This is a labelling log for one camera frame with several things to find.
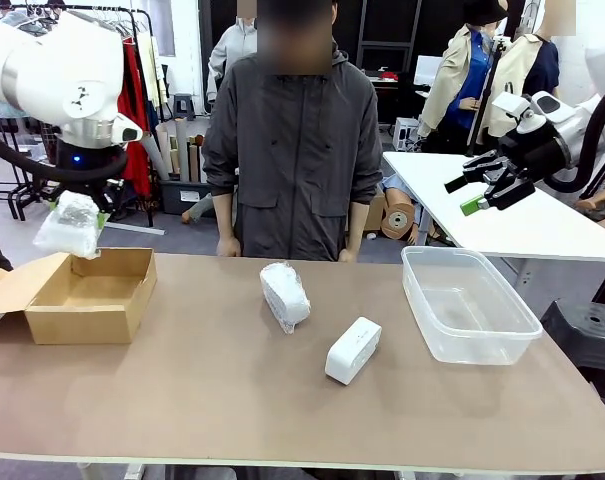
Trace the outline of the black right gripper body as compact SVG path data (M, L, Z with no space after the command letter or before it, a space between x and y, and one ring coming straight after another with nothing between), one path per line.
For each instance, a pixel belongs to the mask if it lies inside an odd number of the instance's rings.
M566 146L551 124L527 134L509 132L498 141L497 152L507 158L503 172L518 179L520 201L536 191L539 181L563 170L568 162Z

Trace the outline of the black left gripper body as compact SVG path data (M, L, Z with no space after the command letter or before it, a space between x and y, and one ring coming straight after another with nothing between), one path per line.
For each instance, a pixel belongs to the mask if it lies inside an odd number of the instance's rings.
M57 142L56 167L63 170L64 187L79 188L89 194L107 185L108 180L119 180L126 167L126 152L121 146L100 149L79 147L63 140Z

